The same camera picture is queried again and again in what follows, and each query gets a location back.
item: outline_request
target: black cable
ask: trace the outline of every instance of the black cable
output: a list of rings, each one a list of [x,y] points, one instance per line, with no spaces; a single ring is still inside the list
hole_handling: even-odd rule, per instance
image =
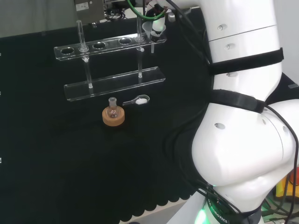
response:
[[[143,15],[145,15],[145,0],[142,0]]]
[[[108,21],[119,21],[119,20],[122,20],[122,19],[125,19],[126,18],[126,15],[124,14],[124,12],[122,10],[119,10],[119,9],[108,9],[107,10],[107,16],[106,16],[106,20]]]
[[[271,200],[270,198],[268,198],[269,199],[269,201],[271,201],[271,203],[273,204],[273,205],[275,205],[277,208],[280,206],[280,204],[277,204],[277,203],[275,203],[273,200]],[[283,212],[285,212],[285,216],[287,216],[288,214],[289,214],[289,211],[287,211],[287,210],[285,210],[284,208],[280,208],[279,210],[282,210]]]
[[[203,38],[202,38],[203,42],[205,42],[205,37],[206,37],[206,29],[204,31]]]
[[[270,200],[271,203],[274,204],[275,206],[277,206],[277,207],[279,206],[277,203],[275,203],[275,202],[272,201],[271,199],[269,199],[269,200]],[[289,211],[287,211],[287,210],[285,210],[285,209],[283,209],[283,208],[281,208],[280,210],[282,210],[282,211],[285,212],[285,213],[279,213],[279,215],[287,216],[287,215],[289,214]],[[295,217],[299,217],[299,211],[297,211],[297,212],[295,212],[295,213],[292,214],[291,218],[295,218]]]
[[[195,191],[197,191],[198,193],[200,193],[200,194],[201,194],[202,196],[204,196],[205,198],[208,198],[208,199],[210,199],[210,200],[213,201],[213,199],[211,199],[211,197],[213,197],[214,199],[219,200],[218,197],[217,197],[217,195],[215,195],[215,194],[213,194],[213,193],[207,191],[207,189],[200,188],[200,189],[202,189],[203,191],[205,191],[206,193],[202,192],[201,190],[199,190],[199,188],[197,188],[197,187],[195,187],[193,184],[191,184],[191,183],[184,177],[184,175],[182,175],[182,177],[183,177],[183,180],[184,180],[190,187],[192,187]]]
[[[296,217],[298,217],[298,214],[297,214],[297,213],[293,213],[293,214],[291,215],[290,218],[296,218]],[[271,218],[271,219],[269,219],[269,220],[270,220],[270,221],[277,221],[277,220],[281,220],[281,219],[286,220],[287,217]]]
[[[163,139],[162,141],[162,152],[164,154],[164,156],[166,158],[168,158],[170,160],[170,162],[173,162],[173,156],[171,157],[171,159],[168,157],[167,154],[167,140],[170,138],[170,136],[179,129],[179,133],[182,133],[182,129],[184,129],[185,127],[187,127],[190,123],[192,123],[193,121],[195,121],[202,113],[203,113],[204,109],[201,109],[199,112],[197,112],[194,116],[192,116],[190,119],[188,119],[187,121],[185,121],[183,124],[181,124],[180,126],[172,129],[172,131],[170,131],[166,137]]]
[[[229,202],[227,199],[225,199],[224,197],[222,197],[221,195],[219,195],[219,194],[218,194],[218,193],[217,193],[211,186],[205,184],[204,182],[202,182],[202,181],[200,181],[200,180],[197,180],[197,181],[201,182],[201,184],[206,185],[207,188],[209,188],[210,190],[212,190],[213,193],[217,196],[217,199],[218,199],[219,201],[223,201],[224,204],[229,204],[231,207],[233,207],[234,209],[236,209],[237,212],[239,212],[240,214],[242,213],[242,212],[241,212],[236,206],[234,206],[231,202]]]
[[[282,197],[282,200],[281,200],[279,206],[277,206],[277,208],[275,209],[276,211],[281,210],[281,209],[282,209],[282,206],[283,206],[284,203],[285,203],[286,193],[287,193],[287,190],[288,190],[289,181],[290,181],[290,174],[288,174],[288,175],[286,176],[284,195],[283,195],[283,197]]]
[[[179,16],[178,18],[180,19],[182,25],[185,26],[189,31],[191,31],[193,33],[193,29],[189,26],[189,24],[185,23],[184,20],[181,20],[181,16]],[[202,29],[196,29],[196,30],[199,34],[202,34],[204,32],[204,30],[202,30]]]
[[[179,15],[177,13],[175,13],[175,17],[176,17],[176,23],[181,31],[181,34],[183,36],[183,38],[186,40],[186,42],[190,45],[190,47],[192,48],[192,50],[197,54],[198,57],[200,57],[201,60],[207,60],[204,56],[204,54],[199,51],[196,46],[189,40],[189,38],[185,35],[184,33],[184,30],[181,26],[181,21],[180,21],[180,18],[179,18]]]
[[[286,211],[287,213],[285,213],[285,212],[280,212],[280,211],[277,211],[277,210],[274,210],[274,209],[271,209],[271,208],[269,208],[269,209],[267,209],[267,211],[264,211],[264,213],[265,213],[265,215],[262,215],[263,217],[264,216],[269,216],[269,215],[272,215],[272,214],[277,214],[277,215],[281,215],[281,216],[287,216],[287,214],[289,213],[288,211]]]
[[[204,53],[205,53],[205,58],[206,58],[206,62],[208,64],[210,63],[210,60],[208,59],[208,50],[206,49],[206,46],[202,40],[202,37],[199,35],[199,33],[197,32],[196,28],[194,27],[193,23],[190,21],[190,19],[186,16],[186,14],[180,9],[180,7],[178,7],[172,0],[166,0],[172,7],[174,7],[182,16],[183,18],[186,20],[186,22],[189,24],[190,28],[193,30],[193,32],[195,33],[196,37],[198,38],[202,48],[204,49]]]
[[[293,183],[293,193],[292,193],[292,203],[291,203],[291,209],[290,212],[285,220],[285,224],[287,224],[292,216],[293,210],[294,210],[294,204],[296,200],[296,177],[297,177],[297,160],[298,160],[298,152],[299,152],[299,142],[296,133],[292,129],[292,127],[286,122],[286,120],[272,107],[270,106],[265,106],[268,108],[270,111],[272,111],[284,124],[285,126],[290,130],[291,134],[293,135],[296,143],[295,147],[295,159],[294,159],[294,183]]]

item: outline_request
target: funnel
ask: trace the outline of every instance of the funnel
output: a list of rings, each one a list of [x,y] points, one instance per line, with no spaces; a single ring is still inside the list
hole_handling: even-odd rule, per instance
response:
[[[150,33],[151,33],[151,30],[153,29],[153,22],[145,22],[144,24],[142,24],[142,28],[144,29],[148,38],[150,38]]]

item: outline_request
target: green light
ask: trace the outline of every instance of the green light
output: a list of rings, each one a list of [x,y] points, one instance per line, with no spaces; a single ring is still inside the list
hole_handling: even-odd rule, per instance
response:
[[[266,208],[266,206],[262,206],[262,211],[267,211],[268,209]]]
[[[206,218],[205,210],[200,210],[194,224],[210,224],[209,220]]]

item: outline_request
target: black table surface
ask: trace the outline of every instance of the black table surface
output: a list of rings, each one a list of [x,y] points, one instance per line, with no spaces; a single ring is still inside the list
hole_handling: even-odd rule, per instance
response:
[[[197,11],[190,15],[202,27]],[[135,33],[136,20],[85,27],[86,41]],[[64,84],[85,79],[81,59],[58,61],[53,48],[78,42],[76,28],[0,39],[0,223],[117,224],[156,205],[194,193],[162,153],[167,133],[206,103],[211,79],[179,34],[145,48],[143,66],[166,81],[68,102]],[[91,57],[93,78],[137,70],[136,49]],[[283,76],[269,102],[298,98]],[[102,122],[109,97],[119,104],[147,94],[147,105],[125,108],[118,128]],[[182,136],[190,145],[192,133]]]

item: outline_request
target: robotic arm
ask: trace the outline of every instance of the robotic arm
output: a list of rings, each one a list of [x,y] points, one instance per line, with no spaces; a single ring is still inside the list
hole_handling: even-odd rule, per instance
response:
[[[166,0],[154,0],[173,7]],[[280,49],[272,0],[173,0],[181,9],[202,9],[213,63]],[[216,75],[214,90],[227,90],[266,101],[282,74],[281,63]],[[271,105],[299,133],[299,100]],[[296,142],[281,119],[263,113],[210,103],[192,145],[198,173],[238,211],[263,224],[260,206],[270,190],[292,169]],[[207,201],[211,224],[233,222]]]

